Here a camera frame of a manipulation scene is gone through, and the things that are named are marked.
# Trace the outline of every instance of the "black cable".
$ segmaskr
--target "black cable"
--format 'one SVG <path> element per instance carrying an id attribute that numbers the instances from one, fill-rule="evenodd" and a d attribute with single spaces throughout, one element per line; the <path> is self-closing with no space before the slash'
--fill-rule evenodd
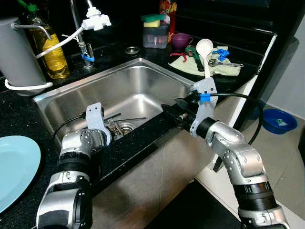
<path id="1" fill-rule="evenodd" d="M 70 118 L 70 119 L 68 119 L 67 121 L 65 121 L 64 123 L 62 123 L 62 124 L 55 130 L 55 132 L 53 133 L 52 139 L 54 140 L 54 138 L 55 138 L 57 132 L 58 132 L 64 125 L 67 125 L 68 123 L 70 123 L 70 122 L 72 122 L 72 121 L 74 121 L 74 120 L 76 120 L 76 119 L 85 118 L 85 116 L 86 116 L 86 112 L 83 112 L 83 113 L 81 113 L 80 115 L 78 115 L 78 116 L 76 116 L 76 117 L 74 117 L 74 118 Z"/>
<path id="2" fill-rule="evenodd" d="M 251 98 L 245 94 L 239 94 L 239 93 L 213 93 L 213 94 L 210 94 L 210 96 L 219 96 L 219 97 L 228 97 L 228 96 L 232 96 L 232 97 L 241 97 L 241 98 L 244 98 L 244 99 L 247 99 L 249 100 L 250 102 L 253 102 L 257 105 L 257 107 L 259 108 L 259 122 L 258 122 L 258 125 L 257 125 L 257 128 L 256 128 L 256 131 L 255 133 L 253 134 L 252 138 L 250 139 L 249 141 L 249 144 L 251 145 L 254 140 L 256 139 L 259 131 L 261 130 L 261 127 L 262 127 L 262 124 L 263 124 L 263 115 L 264 115 L 264 110 L 260 104 L 260 100 L 259 99 L 254 99 L 254 98 Z"/>

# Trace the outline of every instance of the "white tube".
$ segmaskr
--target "white tube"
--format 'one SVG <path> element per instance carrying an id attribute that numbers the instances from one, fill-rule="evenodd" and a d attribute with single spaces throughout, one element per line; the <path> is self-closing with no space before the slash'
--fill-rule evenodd
<path id="1" fill-rule="evenodd" d="M 83 27 L 80 27 L 77 31 L 75 31 L 71 36 L 69 36 L 68 38 L 66 38 L 65 40 L 63 40 L 62 42 L 50 47 L 49 49 L 43 51 L 42 53 L 39 53 L 36 56 L 36 59 L 41 58 L 42 56 L 44 56 L 45 54 L 50 53 L 51 51 L 63 46 L 64 44 L 68 43 L 69 41 L 73 40 L 74 37 L 76 37 L 78 34 L 80 34 L 82 31 L 84 30 Z"/>
<path id="2" fill-rule="evenodd" d="M 14 90 L 14 91 L 31 91 L 31 90 L 39 90 L 39 89 L 43 89 L 43 88 L 47 88 L 47 87 L 52 87 L 52 86 L 53 86 L 53 83 L 52 83 L 52 82 L 48 82 L 48 83 L 46 83 L 46 84 L 37 85 L 37 86 L 14 87 L 14 86 L 11 86 L 11 85 L 9 84 L 9 81 L 8 81 L 7 79 L 5 79 L 4 85 L 5 85 L 8 89 L 11 89 L 11 90 Z"/>

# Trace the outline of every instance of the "blue bowl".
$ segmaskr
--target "blue bowl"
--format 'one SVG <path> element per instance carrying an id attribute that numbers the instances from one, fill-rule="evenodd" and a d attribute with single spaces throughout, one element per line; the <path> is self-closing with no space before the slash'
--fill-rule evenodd
<path id="1" fill-rule="evenodd" d="M 281 119 L 287 125 L 279 125 L 277 121 Z M 289 113 L 277 109 L 264 110 L 263 127 L 277 135 L 282 135 L 289 130 L 296 129 L 297 121 Z"/>

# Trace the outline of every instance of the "white ladle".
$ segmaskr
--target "white ladle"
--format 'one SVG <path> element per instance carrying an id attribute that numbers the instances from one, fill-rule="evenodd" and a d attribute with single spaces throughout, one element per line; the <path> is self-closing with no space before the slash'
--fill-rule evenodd
<path id="1" fill-rule="evenodd" d="M 206 78 L 211 77 L 209 64 L 208 64 L 208 55 L 213 50 L 213 43 L 209 39 L 202 39 L 196 45 L 196 50 L 203 58 L 203 65 L 204 65 L 204 75 Z"/>

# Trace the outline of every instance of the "black granite countertop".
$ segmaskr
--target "black granite countertop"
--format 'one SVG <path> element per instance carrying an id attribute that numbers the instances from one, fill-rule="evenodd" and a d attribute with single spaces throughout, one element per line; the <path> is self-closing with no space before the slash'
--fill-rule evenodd
<path id="1" fill-rule="evenodd" d="M 68 80 L 54 81 L 54 86 L 48 90 L 88 77 L 100 71 L 112 68 L 118 64 L 145 58 L 170 71 L 173 71 L 192 81 L 201 79 L 176 70 L 168 65 L 168 47 L 164 50 L 141 48 L 137 55 L 127 55 L 123 52 L 125 43 L 114 43 L 94 50 L 96 63 L 90 71 L 82 68 L 81 58 L 78 55 L 67 58 L 71 76 Z M 214 77 L 217 91 L 220 93 L 233 92 L 250 80 L 256 72 L 257 66 L 243 63 L 245 67 L 239 76 Z M 0 214 L 0 228 L 30 229 L 35 226 L 36 212 L 49 183 L 50 177 L 56 172 L 59 152 L 47 132 L 42 119 L 37 112 L 31 97 L 18 96 L 14 91 L 7 90 L 0 80 L 0 137 L 9 135 L 23 135 L 38 143 L 41 149 L 41 163 L 35 178 L 26 191 L 9 208 Z M 146 122 L 125 137 L 115 141 L 102 152 L 94 155 L 101 165 L 100 177 L 93 183 L 93 194 L 99 193 L 109 184 L 136 166 L 149 154 L 158 148 L 156 142 L 167 135 L 175 126 L 167 122 L 163 113 Z"/>

